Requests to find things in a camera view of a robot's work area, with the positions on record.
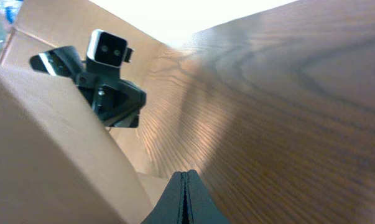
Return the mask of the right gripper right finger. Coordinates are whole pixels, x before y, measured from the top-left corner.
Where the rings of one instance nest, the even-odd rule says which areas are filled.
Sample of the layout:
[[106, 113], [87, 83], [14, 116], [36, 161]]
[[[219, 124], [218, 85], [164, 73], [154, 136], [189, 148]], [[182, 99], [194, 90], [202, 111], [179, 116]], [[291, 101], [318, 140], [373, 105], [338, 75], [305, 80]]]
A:
[[183, 173], [183, 222], [189, 224], [229, 224], [212, 200], [198, 172]]

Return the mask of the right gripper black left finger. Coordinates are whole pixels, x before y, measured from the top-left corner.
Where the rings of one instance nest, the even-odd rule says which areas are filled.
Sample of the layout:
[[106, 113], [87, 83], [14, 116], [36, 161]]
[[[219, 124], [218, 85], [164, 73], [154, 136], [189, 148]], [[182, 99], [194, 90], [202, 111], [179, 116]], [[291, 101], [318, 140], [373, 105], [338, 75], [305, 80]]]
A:
[[182, 224], [185, 196], [185, 180], [181, 172], [170, 178], [157, 205], [142, 224]]

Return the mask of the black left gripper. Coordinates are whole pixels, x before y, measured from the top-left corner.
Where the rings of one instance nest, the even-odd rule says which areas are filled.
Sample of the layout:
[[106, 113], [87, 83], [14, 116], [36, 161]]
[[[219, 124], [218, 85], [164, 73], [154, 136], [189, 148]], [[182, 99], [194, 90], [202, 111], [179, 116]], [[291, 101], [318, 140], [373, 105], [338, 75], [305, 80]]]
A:
[[75, 85], [91, 109], [109, 128], [137, 128], [147, 93], [120, 78], [120, 69], [85, 60], [74, 46], [48, 50], [29, 59], [31, 68], [51, 76], [75, 77]]

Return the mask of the cardboard box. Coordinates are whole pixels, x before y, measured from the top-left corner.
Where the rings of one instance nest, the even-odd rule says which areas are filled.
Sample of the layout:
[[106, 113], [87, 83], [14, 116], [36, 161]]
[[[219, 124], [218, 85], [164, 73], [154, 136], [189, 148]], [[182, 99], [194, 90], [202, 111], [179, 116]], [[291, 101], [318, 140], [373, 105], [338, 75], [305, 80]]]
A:
[[91, 31], [129, 41], [125, 76], [142, 83], [158, 40], [90, 1], [25, 1], [0, 12], [0, 223], [140, 223], [168, 183], [129, 160], [68, 78], [29, 58], [62, 45], [85, 52]]

